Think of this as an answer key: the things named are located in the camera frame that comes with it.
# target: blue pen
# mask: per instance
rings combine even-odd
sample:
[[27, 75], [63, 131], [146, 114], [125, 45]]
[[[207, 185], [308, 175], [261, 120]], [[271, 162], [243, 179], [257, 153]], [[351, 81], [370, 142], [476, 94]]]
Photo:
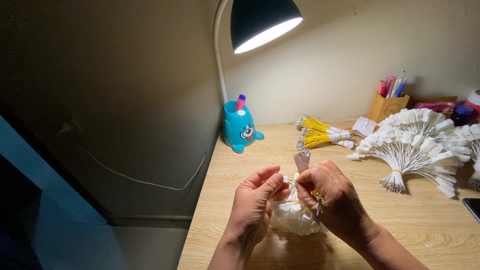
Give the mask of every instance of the blue pen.
[[400, 92], [402, 92], [402, 89], [405, 86], [405, 83], [407, 82], [407, 80], [408, 78], [406, 78], [405, 81], [403, 81], [402, 84], [400, 84], [400, 86], [397, 87], [395, 94], [393, 95], [395, 98], [398, 97], [398, 95], [400, 95]]

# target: wire bundle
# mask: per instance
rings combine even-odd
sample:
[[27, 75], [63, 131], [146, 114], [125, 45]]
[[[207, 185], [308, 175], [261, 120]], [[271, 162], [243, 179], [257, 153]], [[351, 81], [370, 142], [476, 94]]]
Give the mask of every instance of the wire bundle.
[[[303, 149], [293, 158], [297, 165], [294, 178], [296, 180], [300, 172], [308, 169], [310, 150]], [[319, 221], [315, 220], [314, 214], [300, 203], [297, 197], [297, 189], [293, 184], [290, 185], [290, 196], [282, 201], [271, 202], [270, 207], [273, 210], [270, 220], [273, 229], [285, 227], [300, 236], [317, 233], [320, 230], [327, 231]]]
[[460, 138], [467, 140], [467, 149], [459, 148], [458, 151], [470, 155], [475, 162], [473, 165], [475, 171], [468, 180], [468, 186], [474, 190], [480, 191], [480, 125], [464, 125], [461, 128], [456, 127], [455, 129], [456, 134]]
[[405, 192], [403, 175], [422, 175], [449, 198], [455, 196], [458, 167], [469, 160], [453, 121], [429, 109], [403, 109], [379, 123], [377, 132], [360, 142], [349, 160], [372, 156], [384, 160], [392, 173], [379, 182], [396, 193]]
[[297, 137], [296, 147], [298, 150], [312, 148], [315, 145], [332, 142], [345, 148], [352, 149], [353, 141], [348, 141], [352, 133], [345, 129], [329, 126], [308, 114], [300, 116], [297, 127], [301, 128], [303, 137]]

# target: white wire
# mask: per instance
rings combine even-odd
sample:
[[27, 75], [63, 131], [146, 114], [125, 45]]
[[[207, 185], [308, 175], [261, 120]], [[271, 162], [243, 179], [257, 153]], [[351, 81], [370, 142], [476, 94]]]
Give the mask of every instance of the white wire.
[[217, 131], [220, 129], [221, 126], [219, 126], [218, 128], [215, 129], [215, 132], [213, 133], [213, 136], [212, 136], [212, 139], [210, 140], [210, 143], [208, 144], [207, 146], [207, 150], [205, 151], [205, 155], [202, 159], [202, 161], [200, 162], [200, 165], [198, 165], [198, 168], [197, 170], [195, 171], [195, 173], [193, 174], [193, 176], [190, 178], [190, 180], [185, 184], [185, 186], [183, 188], [174, 188], [174, 187], [171, 187], [171, 186], [164, 186], [164, 185], [160, 185], [160, 184], [154, 184], [154, 183], [150, 183], [150, 182], [144, 182], [144, 181], [140, 181], [140, 180], [136, 180], [136, 179], [133, 179], [123, 173], [120, 173], [120, 172], [116, 172], [112, 169], [110, 169], [109, 167], [103, 165], [102, 162], [99, 162], [90, 152], [88, 152], [88, 150], [85, 150], [81, 147], [78, 147], [78, 146], [75, 146], [75, 145], [70, 145], [70, 144], [67, 144], [61, 140], [59, 140], [59, 135], [61, 134], [61, 132], [59, 132], [57, 134], [57, 140], [65, 145], [68, 145], [70, 147], [74, 147], [74, 148], [77, 148], [77, 149], [80, 149], [82, 151], [84, 151], [85, 153], [87, 153], [90, 157], [92, 157], [98, 164], [102, 165], [102, 167], [104, 167], [105, 169], [109, 170], [110, 172], [114, 173], [114, 174], [117, 174], [117, 175], [120, 175], [120, 176], [123, 176], [127, 179], [130, 179], [132, 181], [135, 181], [135, 182], [139, 182], [139, 183], [142, 183], [142, 184], [150, 184], [150, 185], [155, 185], [155, 186], [159, 186], [159, 187], [163, 187], [163, 188], [168, 188], [168, 189], [173, 189], [173, 190], [183, 190], [184, 188], [186, 188], [188, 186], [188, 184], [190, 184], [190, 182], [193, 180], [193, 178], [197, 175], [198, 171], [200, 170], [201, 166], [203, 165], [204, 161], [205, 161], [205, 158], [207, 156], [207, 153], [208, 153], [208, 150], [210, 149], [210, 146], [212, 145], [212, 142], [213, 142], [213, 139], [215, 138], [215, 134], [217, 133]]

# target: wooden desk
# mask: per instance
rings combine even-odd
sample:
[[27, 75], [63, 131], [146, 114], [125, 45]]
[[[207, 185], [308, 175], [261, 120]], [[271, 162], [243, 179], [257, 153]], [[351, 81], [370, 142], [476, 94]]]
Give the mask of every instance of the wooden desk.
[[[333, 124], [339, 128], [353, 123]], [[230, 215], [237, 186], [252, 172], [279, 164], [280, 172], [294, 176], [294, 125], [258, 126], [265, 140], [257, 141], [236, 154], [220, 134], [188, 232], [178, 269], [206, 269]], [[480, 197], [457, 186], [457, 200], [447, 198], [424, 178], [406, 175], [409, 195], [385, 191], [378, 180], [392, 170], [369, 158], [348, 161], [351, 154], [338, 145], [312, 149], [311, 164], [331, 159], [348, 177], [368, 214], [387, 228], [415, 257], [431, 269], [478, 269], [480, 267], [480, 224], [462, 204], [463, 198]], [[269, 229], [252, 255], [250, 269], [370, 269], [367, 262], [330, 232], [300, 237], [286, 229]]]

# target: flexible gooseneck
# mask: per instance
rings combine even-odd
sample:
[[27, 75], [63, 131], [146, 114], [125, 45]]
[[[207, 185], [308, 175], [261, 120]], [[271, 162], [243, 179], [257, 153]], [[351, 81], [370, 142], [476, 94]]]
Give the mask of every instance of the flexible gooseneck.
[[218, 79], [222, 90], [223, 104], [228, 102], [227, 91], [225, 90], [225, 80], [223, 79], [222, 62], [220, 61], [220, 52], [218, 50], [218, 29], [220, 28], [220, 18], [228, 0], [220, 0], [216, 8], [215, 20], [213, 23], [213, 53], [215, 54], [216, 69], [218, 70]]

